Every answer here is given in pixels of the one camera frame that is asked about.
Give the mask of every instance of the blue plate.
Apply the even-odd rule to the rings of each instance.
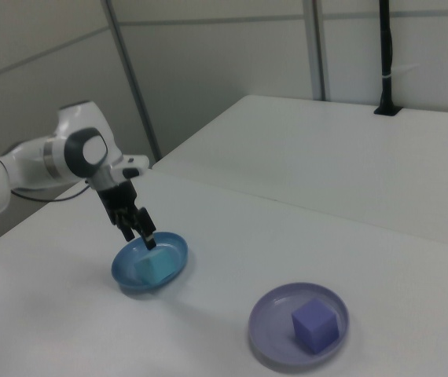
[[[187,243],[182,237],[170,232],[154,233],[156,247],[148,250],[141,238],[132,240],[121,249],[112,262],[112,277],[118,284],[126,289],[135,291],[148,291],[153,288],[161,287],[173,280],[185,267],[187,263]],[[135,264],[141,259],[148,257],[163,248],[170,253],[176,266],[175,271],[156,284],[148,284],[142,280]]]

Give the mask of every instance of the table surface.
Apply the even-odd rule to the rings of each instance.
[[[448,243],[448,113],[248,96],[153,169]]]
[[[249,349],[248,315],[299,281],[350,314],[310,375],[448,375],[447,244],[152,170],[134,185],[187,240],[182,274],[124,294],[110,267],[125,241],[96,193],[47,205],[0,238],[0,376],[277,375]]]

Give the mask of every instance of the purple bowl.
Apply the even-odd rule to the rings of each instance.
[[[313,298],[322,300],[335,313],[340,337],[320,353],[313,353],[296,339],[291,313]],[[343,300],[317,284],[282,285],[266,293],[254,306],[248,335],[254,354],[266,366],[308,368],[326,361],[343,345],[348,330],[348,310]]]

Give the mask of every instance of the cyan cube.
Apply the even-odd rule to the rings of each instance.
[[[296,338],[313,353],[320,353],[340,337],[336,313],[318,298],[292,312],[292,323]]]
[[[177,266],[174,259],[167,249],[159,249],[151,251],[145,258],[135,264],[135,269],[142,281],[147,284],[158,284],[170,276]]]

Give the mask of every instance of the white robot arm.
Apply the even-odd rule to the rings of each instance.
[[[9,205],[11,189],[47,189],[86,179],[125,238],[132,240],[135,230],[152,249],[156,227],[145,208],[136,208],[130,181],[148,168],[146,156],[123,158],[94,102],[72,104],[58,112],[53,135],[18,143],[0,157],[0,213]]]

